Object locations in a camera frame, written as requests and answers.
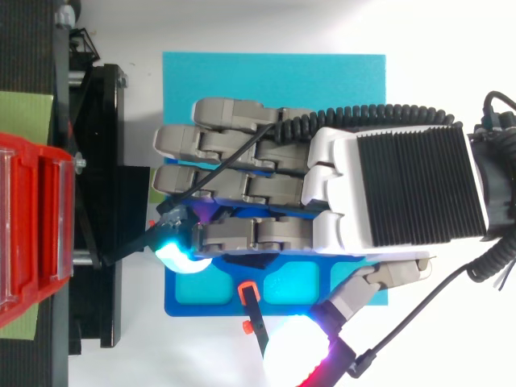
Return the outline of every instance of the orange clip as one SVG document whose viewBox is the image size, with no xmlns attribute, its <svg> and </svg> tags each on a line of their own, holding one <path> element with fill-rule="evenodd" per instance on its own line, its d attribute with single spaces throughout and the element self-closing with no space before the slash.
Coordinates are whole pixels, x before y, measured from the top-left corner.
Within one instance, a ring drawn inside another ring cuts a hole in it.
<svg viewBox="0 0 516 387">
<path fill-rule="evenodd" d="M 250 320 L 246 320 L 242 322 L 242 328 L 246 335 L 250 335 L 254 330 L 252 329 L 252 324 Z"/>
<path fill-rule="evenodd" d="M 255 290 L 256 300 L 258 302 L 260 301 L 260 292 L 258 291 L 258 286 L 256 286 L 256 283 L 254 281 L 245 281 L 245 282 L 242 282 L 238 287 L 240 301 L 242 302 L 243 306 L 247 306 L 245 297 L 243 296 L 243 290 L 245 288 L 248 288 L 249 286 L 251 286 Z"/>
</svg>

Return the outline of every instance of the green surface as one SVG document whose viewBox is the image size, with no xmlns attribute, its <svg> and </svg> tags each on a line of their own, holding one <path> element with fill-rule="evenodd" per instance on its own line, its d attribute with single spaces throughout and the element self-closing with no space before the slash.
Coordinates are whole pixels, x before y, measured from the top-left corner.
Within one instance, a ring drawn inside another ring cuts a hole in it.
<svg viewBox="0 0 516 387">
<path fill-rule="evenodd" d="M 52 113 L 52 95 L 0 91 L 0 132 L 19 135 L 33 143 L 46 144 Z M 33 340 L 38 305 L 0 329 L 0 339 Z"/>
<path fill-rule="evenodd" d="M 0 339 L 33 340 L 38 321 L 39 305 L 34 304 L 25 314 L 0 329 Z"/>
<path fill-rule="evenodd" d="M 46 144 L 52 95 L 0 91 L 0 131 Z"/>
</svg>

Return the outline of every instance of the black metal frame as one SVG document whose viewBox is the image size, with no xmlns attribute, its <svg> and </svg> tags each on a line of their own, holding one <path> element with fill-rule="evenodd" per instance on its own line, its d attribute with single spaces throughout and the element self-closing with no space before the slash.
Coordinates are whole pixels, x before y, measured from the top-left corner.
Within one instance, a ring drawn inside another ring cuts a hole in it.
<svg viewBox="0 0 516 387">
<path fill-rule="evenodd" d="M 150 169 L 119 166 L 122 75 L 116 64 L 91 67 L 70 89 L 72 148 L 87 163 L 77 176 L 75 248 L 92 260 L 70 280 L 70 355 L 81 353 L 81 339 L 100 339 L 101 347 L 120 340 L 122 262 L 108 267 L 102 257 L 144 232 Z"/>
</svg>

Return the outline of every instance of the screw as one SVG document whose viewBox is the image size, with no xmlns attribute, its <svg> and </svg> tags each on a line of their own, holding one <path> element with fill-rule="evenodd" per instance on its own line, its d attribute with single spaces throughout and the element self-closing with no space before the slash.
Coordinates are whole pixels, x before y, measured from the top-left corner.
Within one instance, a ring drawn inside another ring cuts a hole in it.
<svg viewBox="0 0 516 387">
<path fill-rule="evenodd" d="M 82 169 L 86 168 L 86 160 L 82 158 L 82 154 L 78 152 L 73 158 L 73 166 L 75 167 L 75 173 L 80 175 Z"/>
<path fill-rule="evenodd" d="M 75 27 L 75 12 L 69 4 L 59 7 L 56 12 L 56 25 L 58 28 L 71 30 Z"/>
<path fill-rule="evenodd" d="M 129 78 L 127 77 L 126 74 L 122 74 L 119 76 L 117 83 L 118 83 L 118 87 L 120 89 L 126 89 L 127 86 L 129 85 Z"/>
</svg>

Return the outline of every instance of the black wire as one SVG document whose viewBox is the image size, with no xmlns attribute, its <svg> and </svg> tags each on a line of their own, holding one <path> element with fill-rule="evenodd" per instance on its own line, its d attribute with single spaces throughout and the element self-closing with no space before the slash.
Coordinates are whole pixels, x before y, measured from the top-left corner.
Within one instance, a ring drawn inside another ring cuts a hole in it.
<svg viewBox="0 0 516 387">
<path fill-rule="evenodd" d="M 484 111 L 491 108 L 494 99 L 499 99 L 504 102 L 508 107 L 516 110 L 516 102 L 507 97 L 505 94 L 500 93 L 499 91 L 491 91 L 485 96 L 484 100 Z"/>
<path fill-rule="evenodd" d="M 503 277 L 503 281 L 501 282 L 500 284 L 500 287 L 498 288 L 499 291 L 501 291 L 503 289 L 503 287 L 506 285 L 506 282 L 507 282 L 507 278 L 509 278 L 509 274 L 510 274 L 510 271 L 513 269 L 513 267 L 516 265 L 516 260 L 513 260 L 510 265 L 509 265 L 509 268 L 507 269 L 507 273 L 505 274 L 505 276 Z"/>
<path fill-rule="evenodd" d="M 264 127 L 260 127 L 256 133 L 247 143 L 245 143 L 238 151 L 233 153 L 231 157 L 227 160 L 223 161 L 216 169 L 210 172 L 206 177 L 201 179 L 196 185 L 186 190 L 183 193 L 180 193 L 176 197 L 170 197 L 163 201 L 158 207 L 157 211 L 162 214 L 166 214 L 169 212 L 177 203 L 182 202 L 185 199 L 188 199 L 190 196 L 199 191 L 203 186 L 208 184 L 210 181 L 215 179 L 224 169 L 229 167 L 235 161 L 239 159 L 252 145 L 256 144 L 268 131 L 272 130 L 275 127 L 275 124 L 270 124 Z"/>
<path fill-rule="evenodd" d="M 465 264 L 464 266 L 461 266 L 460 268 L 458 268 L 455 272 L 453 272 L 452 274 L 450 274 L 448 277 L 446 277 L 444 279 L 443 282 L 441 282 L 440 284 L 438 284 L 434 290 L 431 291 L 430 294 L 428 294 L 426 296 L 426 298 L 424 300 L 422 300 L 418 306 L 416 306 L 414 308 L 414 310 L 412 310 L 410 312 L 410 314 L 408 316 L 406 316 L 402 322 L 400 322 L 398 324 L 397 327 L 395 327 L 382 341 L 380 341 L 371 351 L 372 353 L 374 353 L 375 355 L 381 351 L 388 343 L 390 343 L 401 331 L 403 331 L 403 329 L 405 329 L 405 327 L 407 325 L 409 325 L 409 323 L 414 320 L 414 318 L 423 310 L 425 309 L 425 307 L 430 304 L 430 302 L 435 298 L 435 296 L 437 296 L 439 293 L 441 293 L 441 290 L 443 290 L 444 288 L 446 288 L 446 286 L 448 286 L 450 284 L 450 282 L 452 282 L 453 280 L 455 280 L 460 274 L 462 274 L 463 272 L 466 271 L 466 269 L 468 268 L 468 265 Z"/>
</svg>

